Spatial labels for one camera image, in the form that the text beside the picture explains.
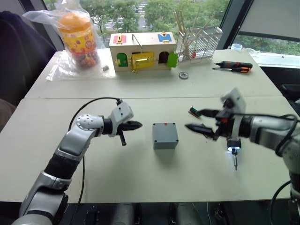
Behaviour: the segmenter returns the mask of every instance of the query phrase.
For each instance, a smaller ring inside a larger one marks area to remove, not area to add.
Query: white table
[[[234,87],[243,96],[282,96],[276,86],[244,51],[217,50],[213,60],[186,64],[172,70],[115,73],[109,49],[101,50],[103,65],[109,66],[106,77],[97,80],[47,81],[53,65],[61,52],[55,53],[25,98],[190,98],[220,97]],[[249,74],[213,70],[215,62],[240,61],[253,64]],[[187,71],[189,78],[182,80],[178,73]]]
[[[246,97],[248,113],[294,113],[283,97]],[[143,123],[125,132],[127,146],[119,137],[94,138],[86,153],[86,185],[82,202],[185,202],[270,199],[289,180],[288,170],[274,151],[242,140],[238,170],[226,150],[224,138],[217,142],[193,133],[185,123],[213,126],[210,118],[188,114],[195,108],[221,109],[219,98],[125,99]],[[68,128],[73,113],[87,99],[24,99],[0,133],[1,201],[21,202],[38,173],[51,158]],[[82,111],[109,115],[115,102],[102,100]],[[152,148],[152,123],[175,122],[179,144],[175,150]],[[77,201],[82,165],[67,191]],[[285,188],[279,197],[288,197]]]

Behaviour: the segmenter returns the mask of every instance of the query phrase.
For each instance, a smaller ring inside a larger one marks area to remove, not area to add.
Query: black cable
[[[74,116],[72,117],[71,121],[70,121],[70,124],[69,124],[69,127],[68,127],[68,131],[71,130],[71,127],[72,127],[72,124],[76,118],[76,116],[78,115],[78,113],[84,109],[87,105],[89,105],[90,103],[92,102],[95,102],[97,100],[101,100],[101,99],[114,99],[117,101],[117,103],[121,103],[122,100],[120,98],[115,98],[115,97],[98,97],[98,98],[95,98],[87,103],[85,103],[83,106],[81,106],[77,111],[76,113],[74,114]],[[81,203],[81,199],[83,197],[83,190],[84,190],[84,181],[85,181],[85,160],[84,160],[84,156],[82,158],[82,184],[81,184],[81,191],[80,191],[80,195],[79,195],[79,199],[78,199],[78,202],[76,204],[76,207],[75,207],[75,210],[74,210],[74,213],[73,213],[73,216],[72,216],[72,219],[70,221],[70,225],[73,224],[74,222],[74,219],[75,219],[75,216],[76,216],[76,213],[78,211],[78,208],[79,208],[79,205]]]
[[[275,192],[275,194],[272,197],[272,200],[270,202],[270,211],[269,211],[269,218],[270,218],[270,224],[273,225],[273,210],[274,210],[274,203],[277,198],[277,195],[282,191],[283,188],[285,188],[287,185],[289,185],[291,181],[284,183],[283,185],[278,188],[278,190]]]
[[[292,126],[289,130],[289,132],[286,134],[286,136],[281,140],[281,142],[277,145],[276,149],[275,149],[275,153],[276,155],[278,156],[282,156],[282,151],[281,150],[281,147],[285,144],[285,142],[287,140],[290,139],[290,137],[292,136],[296,126],[297,126],[297,123],[298,123],[298,120],[297,120],[297,117],[295,115],[292,115],[292,114],[287,114],[287,115],[283,115],[282,118],[286,118],[286,117],[293,117],[294,120],[293,120],[293,123],[292,123]]]

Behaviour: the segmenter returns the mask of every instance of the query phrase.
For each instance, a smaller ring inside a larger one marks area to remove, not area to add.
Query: screwdriver
[[[231,68],[231,69],[221,69],[221,68],[213,68],[215,70],[224,70],[224,71],[232,71],[232,72],[239,72],[239,73],[248,73],[250,72],[251,68],[248,67],[238,67],[238,68]]]
[[[215,63],[216,65],[220,66],[220,68],[239,68],[239,67],[248,67],[248,68],[252,68],[252,64],[251,63],[247,63],[247,62],[231,62],[231,61],[222,61],[219,63]]]

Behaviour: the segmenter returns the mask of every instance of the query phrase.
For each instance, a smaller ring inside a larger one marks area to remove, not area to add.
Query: small gray block
[[[102,69],[103,69],[103,71],[107,71],[109,69],[109,67],[108,66],[104,66],[104,67],[102,67]]]
[[[175,149],[178,135],[175,123],[153,123],[153,149]]]

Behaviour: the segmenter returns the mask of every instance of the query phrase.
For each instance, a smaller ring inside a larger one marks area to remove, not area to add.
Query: window
[[[172,31],[177,39],[174,10],[182,12],[185,26],[220,26],[230,0],[80,0],[97,26],[97,32],[108,47],[110,34],[129,32]],[[44,0],[48,10],[55,9],[57,0]]]
[[[262,53],[300,55],[300,43],[294,41],[237,35],[233,43],[241,44],[244,48],[252,48]]]

